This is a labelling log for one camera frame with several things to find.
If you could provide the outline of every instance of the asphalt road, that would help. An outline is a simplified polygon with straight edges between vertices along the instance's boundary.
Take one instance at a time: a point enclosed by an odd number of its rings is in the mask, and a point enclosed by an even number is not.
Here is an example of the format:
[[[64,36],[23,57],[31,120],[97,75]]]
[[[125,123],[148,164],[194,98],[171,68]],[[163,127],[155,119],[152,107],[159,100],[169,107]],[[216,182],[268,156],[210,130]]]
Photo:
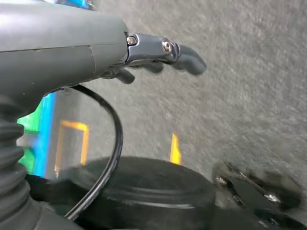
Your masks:
[[[182,163],[205,177],[210,178],[215,162],[228,160],[290,174],[306,191],[307,2],[101,0],[96,5],[122,17],[131,32],[193,47],[208,66],[198,78],[166,67],[161,75],[134,71],[137,79],[132,85],[86,83],[120,115],[124,155],[167,160],[175,132]],[[113,128],[105,112],[75,92],[58,93],[57,101],[51,151],[56,151],[59,121],[68,119],[89,126],[88,158],[110,154]],[[63,167],[78,163],[81,133],[67,131],[65,138]],[[303,209],[296,216],[306,223]]]

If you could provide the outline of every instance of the hex bolt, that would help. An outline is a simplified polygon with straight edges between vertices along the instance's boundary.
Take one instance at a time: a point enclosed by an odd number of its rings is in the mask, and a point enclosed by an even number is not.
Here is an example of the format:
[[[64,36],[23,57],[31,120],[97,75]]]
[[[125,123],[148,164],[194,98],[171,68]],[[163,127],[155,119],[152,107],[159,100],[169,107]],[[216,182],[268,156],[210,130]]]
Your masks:
[[[216,181],[216,182],[218,182],[218,183],[219,183],[219,184],[222,184],[222,185],[225,185],[225,184],[227,184],[227,182],[224,179],[224,178],[222,178],[222,177],[216,177],[216,178]]]
[[[127,44],[129,46],[135,45],[136,39],[135,37],[127,37]]]
[[[166,53],[170,53],[172,51],[172,45],[169,41],[163,41],[162,42],[162,46],[163,48],[163,50]]]

